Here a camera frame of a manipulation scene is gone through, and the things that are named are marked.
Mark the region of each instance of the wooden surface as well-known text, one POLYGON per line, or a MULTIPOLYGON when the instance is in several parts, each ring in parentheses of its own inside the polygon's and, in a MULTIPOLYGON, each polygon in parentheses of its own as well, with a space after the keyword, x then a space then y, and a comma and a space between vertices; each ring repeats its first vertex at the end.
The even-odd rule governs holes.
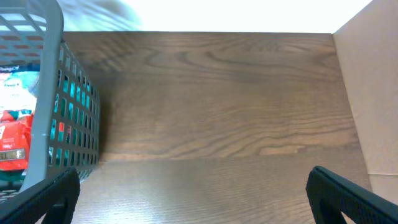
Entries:
POLYGON ((317 164, 370 189, 330 34, 65 39, 102 102, 74 223, 312 223, 317 164))

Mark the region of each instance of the gray basket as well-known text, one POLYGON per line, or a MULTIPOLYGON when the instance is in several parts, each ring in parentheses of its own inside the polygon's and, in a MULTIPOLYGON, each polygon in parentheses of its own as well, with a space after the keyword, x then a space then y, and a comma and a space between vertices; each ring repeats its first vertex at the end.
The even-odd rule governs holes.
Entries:
POLYGON ((100 99, 62 32, 56 0, 0 1, 0 65, 40 63, 29 168, 20 192, 71 166, 82 181, 98 161, 100 99))

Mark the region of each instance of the wood grain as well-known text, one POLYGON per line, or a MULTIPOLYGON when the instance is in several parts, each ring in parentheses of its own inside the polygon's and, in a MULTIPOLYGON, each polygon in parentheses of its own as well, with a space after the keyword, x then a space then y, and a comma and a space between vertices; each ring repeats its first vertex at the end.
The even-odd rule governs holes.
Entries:
POLYGON ((65 39, 101 95, 102 160, 360 150, 330 34, 65 39))
POLYGON ((357 148, 300 154, 105 162, 81 185, 73 223, 314 223, 314 165, 370 189, 357 148))

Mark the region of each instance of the beige wall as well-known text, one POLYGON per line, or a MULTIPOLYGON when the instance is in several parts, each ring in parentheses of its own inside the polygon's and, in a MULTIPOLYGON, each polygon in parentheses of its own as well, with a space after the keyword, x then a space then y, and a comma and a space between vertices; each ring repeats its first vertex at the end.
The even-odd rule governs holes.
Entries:
POLYGON ((397 203, 398 0, 373 0, 333 36, 373 190, 397 203))

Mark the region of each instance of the black object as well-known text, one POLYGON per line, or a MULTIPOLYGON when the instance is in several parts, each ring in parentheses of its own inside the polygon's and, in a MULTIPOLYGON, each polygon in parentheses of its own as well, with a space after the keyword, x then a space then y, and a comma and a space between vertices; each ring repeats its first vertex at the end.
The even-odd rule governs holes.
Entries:
POLYGON ((75 168, 45 179, 0 204, 0 223, 70 223, 80 193, 75 168))
POLYGON ((398 223, 398 206, 316 166, 307 182, 307 195, 317 224, 346 224, 341 214, 355 223, 398 223))

